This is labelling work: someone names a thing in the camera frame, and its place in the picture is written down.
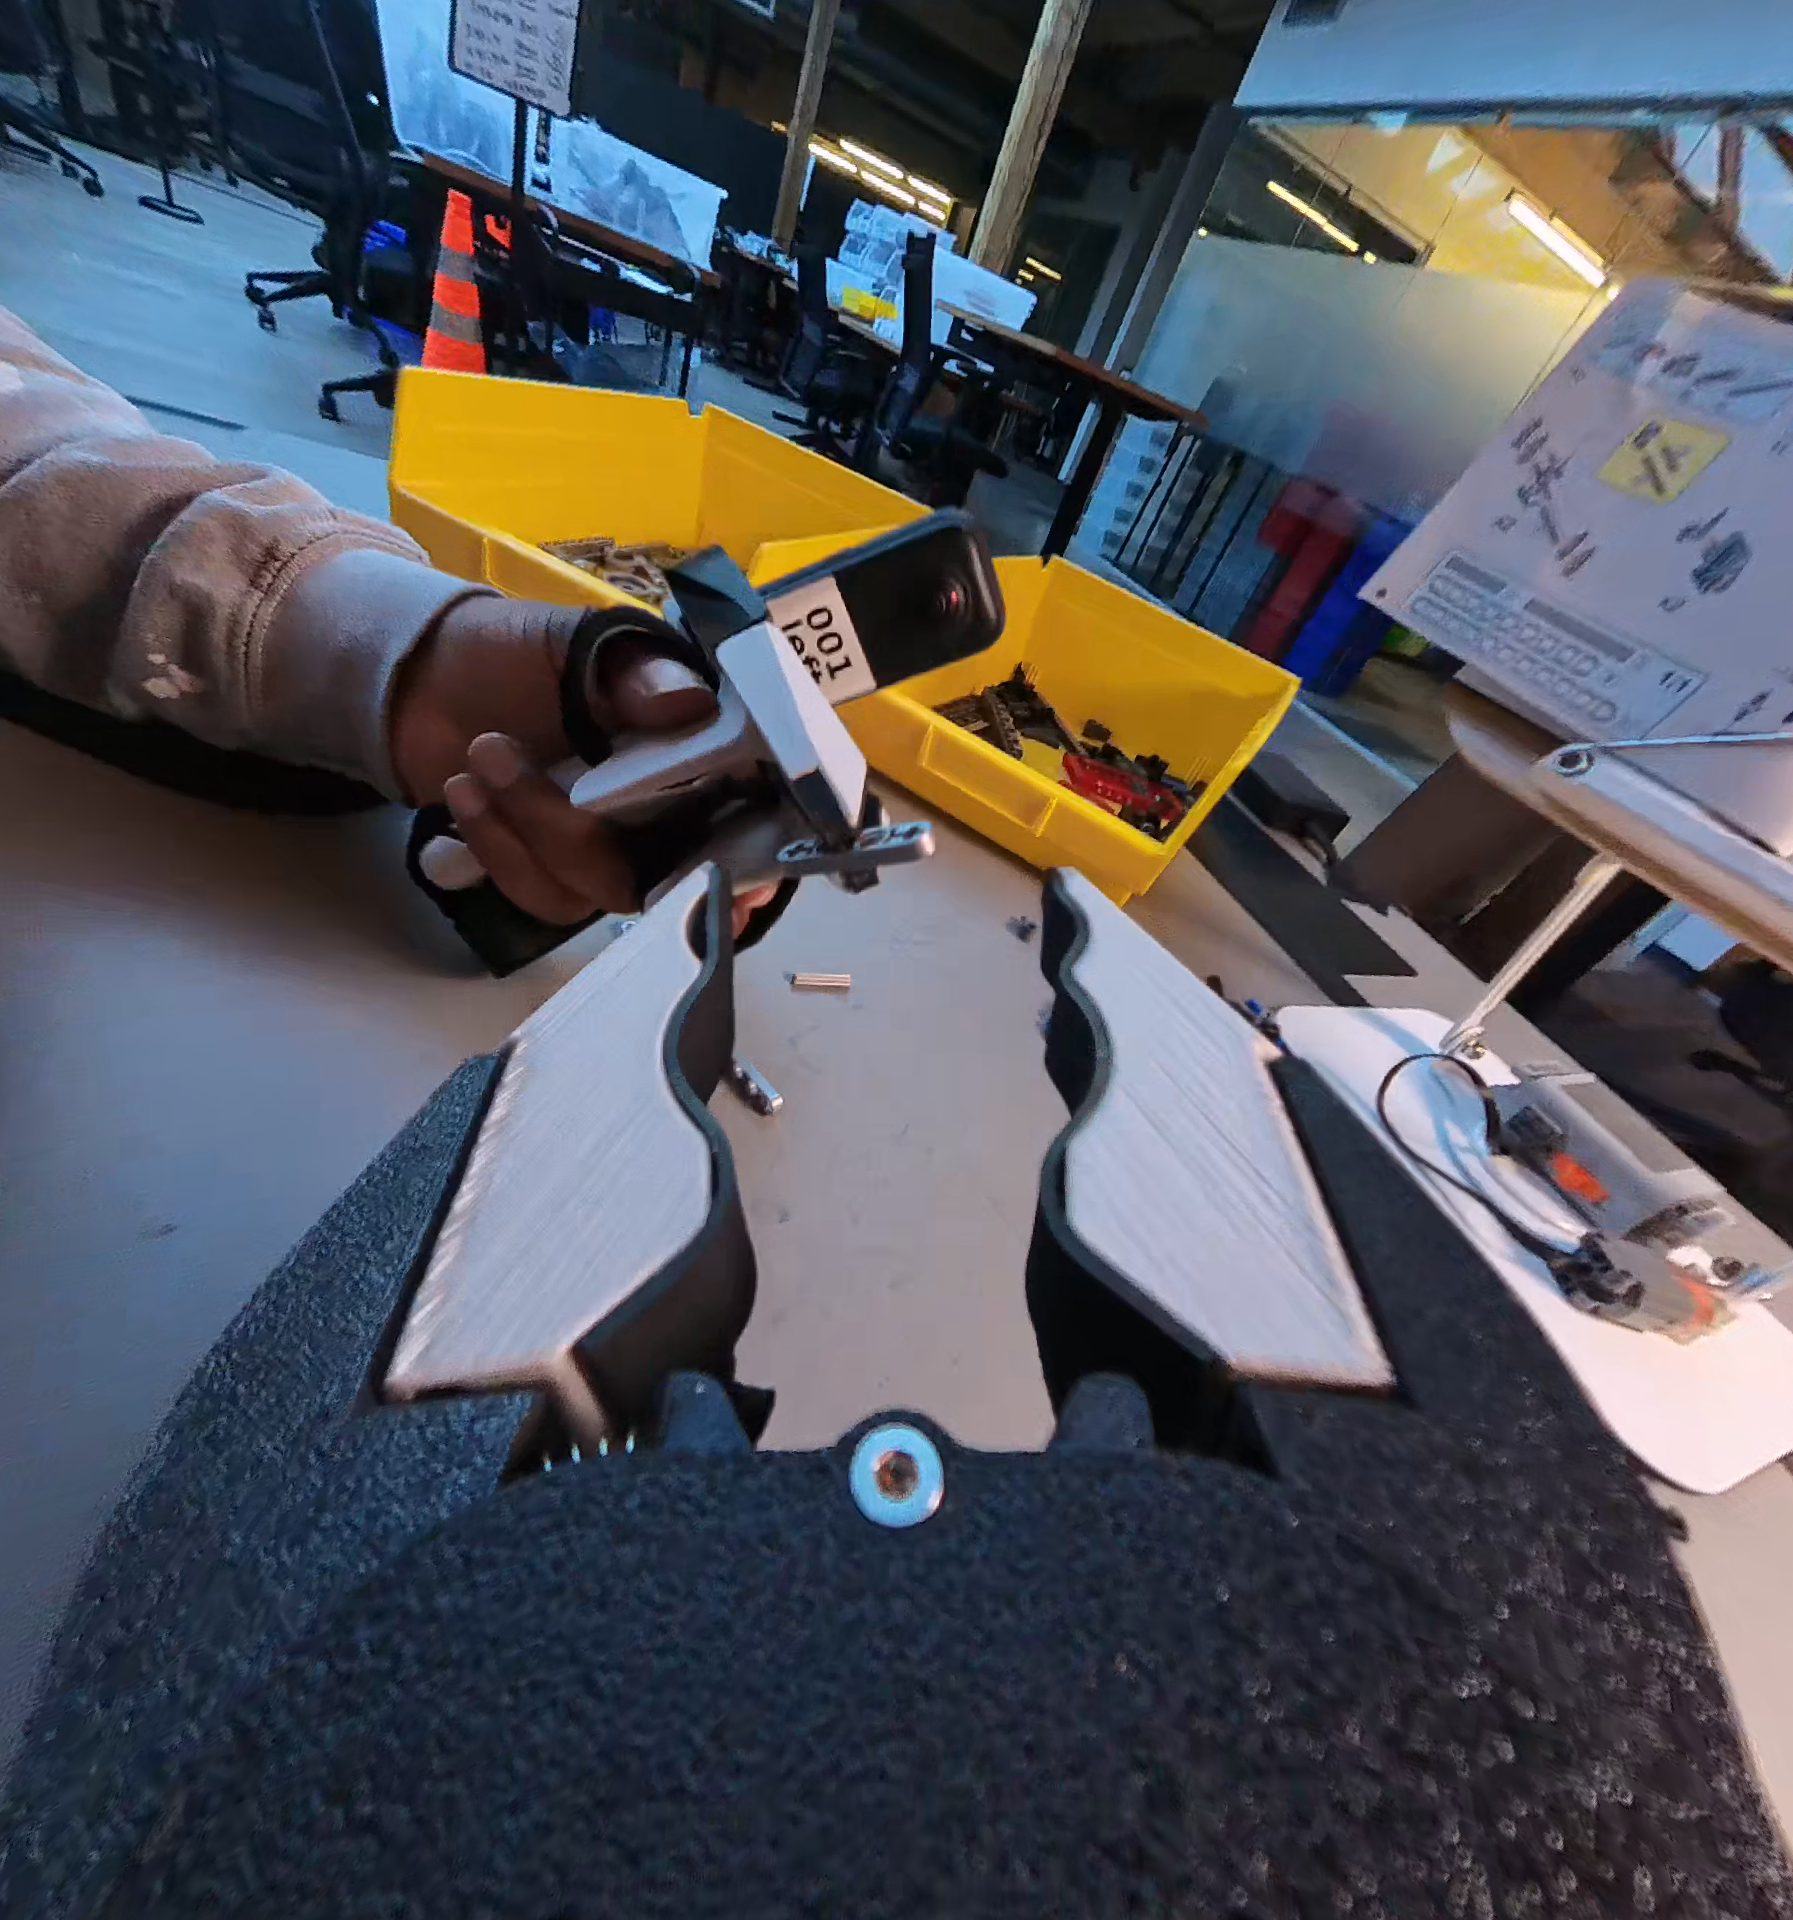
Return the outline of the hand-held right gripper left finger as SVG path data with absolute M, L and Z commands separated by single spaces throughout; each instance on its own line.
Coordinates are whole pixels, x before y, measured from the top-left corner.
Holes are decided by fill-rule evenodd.
M 735 1377 L 758 1263 L 711 1100 L 735 1053 L 734 892 L 698 867 L 503 1048 L 381 1367 L 387 1403 L 526 1392 L 642 1428 Z

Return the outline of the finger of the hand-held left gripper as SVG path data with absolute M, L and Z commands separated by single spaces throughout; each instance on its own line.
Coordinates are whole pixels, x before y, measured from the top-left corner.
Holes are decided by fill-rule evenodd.
M 813 842 L 816 851 L 856 851 L 869 822 L 821 828 L 801 811 L 663 811 L 640 820 L 640 912 L 655 909 L 683 877 L 717 865 L 735 894 L 793 879 L 784 847 Z
M 792 642 L 768 621 L 753 621 L 717 646 L 717 667 L 813 835 L 827 845 L 854 842 L 866 760 Z

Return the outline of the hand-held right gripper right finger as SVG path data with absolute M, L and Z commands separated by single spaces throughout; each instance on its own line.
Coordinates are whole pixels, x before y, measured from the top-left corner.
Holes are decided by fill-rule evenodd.
M 1044 874 L 1039 960 L 1065 1109 L 1027 1263 L 1050 1399 L 1089 1373 L 1154 1400 L 1227 1380 L 1387 1395 L 1260 1029 L 1073 868 Z

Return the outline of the person's left forearm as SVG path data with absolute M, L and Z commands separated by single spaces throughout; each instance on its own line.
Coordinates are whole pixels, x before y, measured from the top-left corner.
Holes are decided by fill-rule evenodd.
M 166 436 L 0 307 L 0 716 L 206 799 L 412 803 L 388 695 L 470 597 L 497 595 Z

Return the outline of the grey desk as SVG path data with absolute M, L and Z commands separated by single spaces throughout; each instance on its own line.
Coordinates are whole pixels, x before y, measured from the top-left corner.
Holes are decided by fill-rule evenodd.
M 402 879 L 402 816 L 214 808 L 0 722 L 0 1798 L 86 1540 L 199 1356 L 376 1152 L 607 941 L 482 976 Z M 737 969 L 728 1092 L 766 1441 L 904 1407 L 1028 1448 L 1040 877 L 953 822 L 859 898 L 807 885 Z M 803 995 L 788 973 L 849 973 Z

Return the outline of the person's left hand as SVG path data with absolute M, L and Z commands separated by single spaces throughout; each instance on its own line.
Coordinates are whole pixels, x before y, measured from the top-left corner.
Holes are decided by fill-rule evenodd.
M 592 766 L 621 740 L 695 731 L 717 716 L 717 694 L 687 667 L 611 637 L 571 738 L 563 692 L 576 679 L 565 667 L 581 629 L 576 608 L 470 597 L 406 656 L 387 707 L 402 795 L 443 806 L 498 894 L 550 924 L 642 907 L 614 828 L 579 812 L 557 770 Z

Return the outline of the black office chair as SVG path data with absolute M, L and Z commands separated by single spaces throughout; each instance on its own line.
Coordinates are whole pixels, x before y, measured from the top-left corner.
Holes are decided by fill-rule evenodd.
M 800 414 L 774 420 L 789 428 L 792 445 L 869 477 L 900 469 L 924 505 L 960 509 L 979 475 L 1005 477 L 1010 468 L 976 431 L 983 367 L 935 341 L 935 262 L 928 234 L 905 237 L 900 339 L 887 356 L 840 325 L 825 258 L 800 249 L 797 326 L 778 371 L 778 392 Z
M 364 152 L 330 50 L 310 36 L 307 61 L 286 64 L 281 75 L 229 54 L 224 75 L 236 165 L 315 222 L 311 264 L 253 268 L 243 279 L 243 296 L 265 334 L 279 331 L 285 303 L 323 299 L 334 319 L 373 347 L 369 371 L 322 384 L 315 399 L 322 420 L 341 421 L 341 396 L 368 396 L 390 411 L 400 364 L 364 291 L 364 240 L 378 211 L 380 169 Z

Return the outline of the pile of dark toy parts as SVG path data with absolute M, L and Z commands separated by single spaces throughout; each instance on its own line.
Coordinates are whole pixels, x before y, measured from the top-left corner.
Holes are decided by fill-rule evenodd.
M 651 611 L 663 611 L 668 598 L 668 573 L 691 558 L 687 548 L 667 541 L 614 541 L 611 536 L 544 541 L 540 552 Z

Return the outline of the wooden standing table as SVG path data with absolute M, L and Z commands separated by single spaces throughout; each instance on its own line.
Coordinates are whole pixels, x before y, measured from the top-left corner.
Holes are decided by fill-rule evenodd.
M 952 301 L 937 303 L 952 322 L 952 342 L 970 348 L 976 361 L 996 373 L 1030 371 L 1037 378 L 1050 380 L 1063 396 L 1084 396 L 1086 406 L 1094 409 L 1094 421 L 1084 432 L 1070 480 L 1059 494 L 1055 515 L 1042 538 L 1040 557 L 1044 562 L 1067 554 L 1070 543 L 1096 492 L 1100 472 L 1128 420 L 1161 421 L 1194 434 L 1205 432 L 1209 425 L 1196 407 L 1156 394 L 1070 348 L 1034 339 Z

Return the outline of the grey toy battery box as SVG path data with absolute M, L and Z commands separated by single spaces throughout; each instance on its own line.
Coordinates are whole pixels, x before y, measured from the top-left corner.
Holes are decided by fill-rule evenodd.
M 1491 1100 L 1497 1148 L 1596 1233 L 1674 1247 L 1735 1224 L 1724 1186 L 1596 1075 L 1527 1064 Z

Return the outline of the grey toy motor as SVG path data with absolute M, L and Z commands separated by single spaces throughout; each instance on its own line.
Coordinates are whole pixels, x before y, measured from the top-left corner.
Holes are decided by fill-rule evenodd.
M 1561 1294 L 1580 1314 L 1629 1331 L 1676 1342 L 1722 1331 L 1733 1307 L 1715 1263 L 1702 1247 L 1663 1247 L 1585 1234 L 1547 1258 Z

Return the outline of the white book stand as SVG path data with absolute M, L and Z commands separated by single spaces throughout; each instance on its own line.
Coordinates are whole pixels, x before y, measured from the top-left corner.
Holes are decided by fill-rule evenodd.
M 1709 1252 L 1733 1307 L 1728 1328 L 1692 1342 L 1629 1331 L 1574 1309 L 1547 1258 L 1596 1229 L 1497 1148 L 1491 1100 L 1512 1067 L 1556 1062 L 1493 1051 L 1485 1022 L 1618 877 L 1649 881 L 1793 973 L 1793 860 L 1678 792 L 1663 768 L 1674 753 L 1742 758 L 1752 747 L 1789 751 L 1793 727 L 1569 741 L 1539 753 L 1529 720 L 1484 694 L 1459 692 L 1450 729 L 1485 781 L 1585 843 L 1589 862 L 1460 1018 L 1290 1005 L 1278 1015 L 1284 1040 L 1503 1280 L 1629 1453 L 1685 1492 L 1722 1493 L 1793 1453 L 1793 1334 L 1769 1309 L 1793 1290 L 1793 1258 L 1769 1263 L 1731 1252 L 1724 1236 L 1733 1225 L 1709 1242 L 1685 1242 Z

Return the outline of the orange traffic cone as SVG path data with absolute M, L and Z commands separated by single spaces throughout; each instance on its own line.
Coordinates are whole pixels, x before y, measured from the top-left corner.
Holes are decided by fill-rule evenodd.
M 476 279 L 474 204 L 459 186 L 448 188 L 445 199 L 421 367 L 474 375 L 488 371 Z

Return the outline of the white notice board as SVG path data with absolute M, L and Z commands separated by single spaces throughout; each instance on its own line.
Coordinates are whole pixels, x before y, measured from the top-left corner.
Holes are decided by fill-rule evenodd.
M 511 102 L 571 118 L 579 1 L 452 1 L 448 68 Z

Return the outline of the instruction booklet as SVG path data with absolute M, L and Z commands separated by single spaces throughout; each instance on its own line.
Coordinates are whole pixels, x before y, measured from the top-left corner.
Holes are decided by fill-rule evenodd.
M 1626 286 L 1360 598 L 1793 854 L 1793 319 Z

